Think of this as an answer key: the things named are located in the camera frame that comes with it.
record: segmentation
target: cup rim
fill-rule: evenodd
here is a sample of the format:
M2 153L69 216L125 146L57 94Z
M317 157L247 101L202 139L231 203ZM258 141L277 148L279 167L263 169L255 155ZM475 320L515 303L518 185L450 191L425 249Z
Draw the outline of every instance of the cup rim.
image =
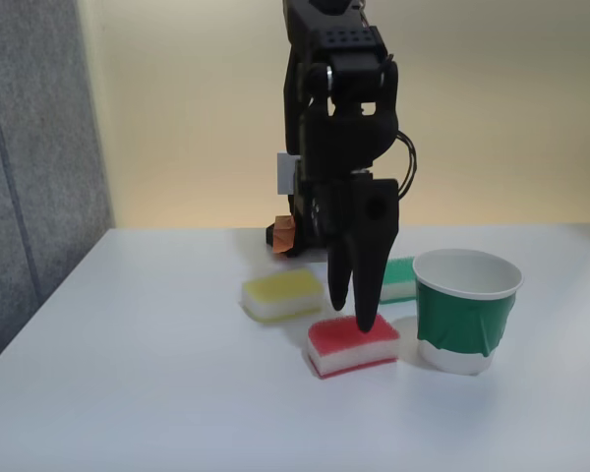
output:
M426 279L423 275L420 274L420 270L418 269L418 264L420 259L425 258L426 256L433 256L433 255L480 255L482 257L487 257L492 260L499 261L501 264L507 265L510 269L516 272L518 276L518 283L515 286L501 291L501 292L469 292L463 290L456 290L453 288L448 288L439 284L436 284L428 279ZM522 270L520 270L516 265L512 264L511 262L503 259L499 256L495 256L490 253L486 253L483 251L476 251L473 249L435 249L433 251L428 251L426 253L420 254L413 260L413 271L415 272L415 276L420 283L423 283L427 287L432 288L433 290L437 290L438 292L444 293L446 295L450 295L452 297L457 298L466 298L469 300L501 300L503 298L508 298L511 295L515 294L522 284L524 283L524 274Z

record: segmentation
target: wire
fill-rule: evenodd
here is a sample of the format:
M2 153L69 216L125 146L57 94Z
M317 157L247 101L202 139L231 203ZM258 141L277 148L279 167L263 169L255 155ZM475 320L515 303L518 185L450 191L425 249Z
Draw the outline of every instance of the wire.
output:
M409 148L409 169L398 191L398 199L402 200L408 194L409 190L411 190L411 186L415 180L415 174L417 173L417 150L411 139L401 131L398 130L396 137Z

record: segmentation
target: green paper cup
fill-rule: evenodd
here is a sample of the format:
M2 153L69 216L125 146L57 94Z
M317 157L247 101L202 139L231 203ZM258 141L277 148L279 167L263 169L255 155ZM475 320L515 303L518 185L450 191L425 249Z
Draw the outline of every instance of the green paper cup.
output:
M475 375L492 364L515 294L518 267L491 254L443 249L413 262L420 355L438 369Z

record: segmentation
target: black robotic arm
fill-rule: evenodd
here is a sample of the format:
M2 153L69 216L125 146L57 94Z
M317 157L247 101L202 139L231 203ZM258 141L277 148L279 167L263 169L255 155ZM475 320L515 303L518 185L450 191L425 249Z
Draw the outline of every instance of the black robotic arm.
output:
M375 180L367 170L398 137L397 66L360 0L283 0L283 6L291 43L286 146L301 155L289 197L293 254L327 248L335 310L345 305L353 275L357 323L367 332L398 232L398 183ZM376 112L364 115L363 103L374 103Z

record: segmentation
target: white table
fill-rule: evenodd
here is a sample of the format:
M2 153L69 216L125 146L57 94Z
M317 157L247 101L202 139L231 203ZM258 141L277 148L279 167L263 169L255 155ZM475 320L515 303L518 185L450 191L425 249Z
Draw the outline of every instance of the white table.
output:
M478 377L420 362L405 303L381 308L397 365L317 379L315 318L259 325L239 293L325 264L263 240L110 231L0 357L0 471L590 470L590 226L401 228L396 256L474 248L525 272Z

